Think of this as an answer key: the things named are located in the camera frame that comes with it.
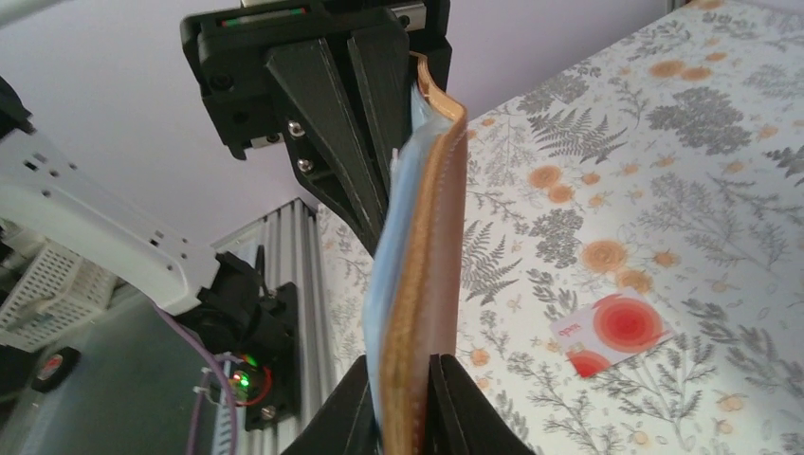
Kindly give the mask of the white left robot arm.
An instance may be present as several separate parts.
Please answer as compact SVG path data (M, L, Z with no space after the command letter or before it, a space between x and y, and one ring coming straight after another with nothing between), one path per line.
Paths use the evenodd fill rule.
M243 160L260 137L310 161L299 183L374 251L400 184L392 150L411 141L424 97L415 59L447 82L447 1L278 1L184 18L182 49L210 119ZM201 327L225 349L259 359L266 309L234 284L247 268L149 223L38 136L30 113L1 88L1 214L80 254Z

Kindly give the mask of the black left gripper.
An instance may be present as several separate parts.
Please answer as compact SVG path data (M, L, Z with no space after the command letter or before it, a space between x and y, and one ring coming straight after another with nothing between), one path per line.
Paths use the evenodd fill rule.
M180 35L230 154L285 142L302 186L374 253L411 130L411 54L446 85L449 14L447 1L276 1L188 16Z

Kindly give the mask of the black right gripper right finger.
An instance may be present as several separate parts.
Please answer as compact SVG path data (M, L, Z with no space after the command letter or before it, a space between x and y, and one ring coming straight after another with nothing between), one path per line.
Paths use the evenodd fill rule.
M453 355L429 359L427 452L442 455L533 455Z

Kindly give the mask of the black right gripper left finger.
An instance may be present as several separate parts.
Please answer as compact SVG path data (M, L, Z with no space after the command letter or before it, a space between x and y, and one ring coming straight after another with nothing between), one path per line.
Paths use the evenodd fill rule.
M362 355L283 455L375 455L378 436Z

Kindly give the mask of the brown leather card holder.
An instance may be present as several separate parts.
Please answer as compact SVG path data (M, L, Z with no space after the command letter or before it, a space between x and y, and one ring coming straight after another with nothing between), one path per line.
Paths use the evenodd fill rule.
M466 108L412 53L411 136L393 151L391 200L362 310L376 447L424 450L429 359L456 351L466 208Z

